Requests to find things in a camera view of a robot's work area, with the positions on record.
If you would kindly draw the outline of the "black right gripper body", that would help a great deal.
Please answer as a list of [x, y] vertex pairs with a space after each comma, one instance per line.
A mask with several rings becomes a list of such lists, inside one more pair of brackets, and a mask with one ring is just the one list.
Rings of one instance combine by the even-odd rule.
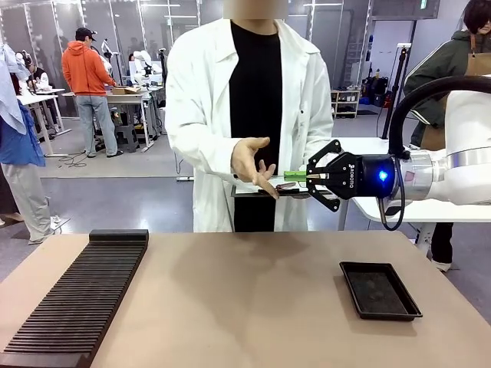
[[392, 156], [342, 153], [322, 167], [325, 187], [341, 199], [355, 197], [389, 197], [396, 183]]

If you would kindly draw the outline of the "person's right hand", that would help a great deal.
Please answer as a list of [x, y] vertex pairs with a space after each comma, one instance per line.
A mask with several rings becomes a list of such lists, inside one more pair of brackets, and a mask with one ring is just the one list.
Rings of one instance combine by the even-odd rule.
[[256, 153], [269, 145], [268, 137], [244, 138], [235, 146], [231, 155], [232, 171], [243, 182], [251, 182], [254, 186], [264, 189], [272, 198], [278, 199], [279, 195], [275, 187], [269, 182], [273, 177], [276, 165], [267, 166], [263, 159], [259, 161], [259, 169], [256, 169]]

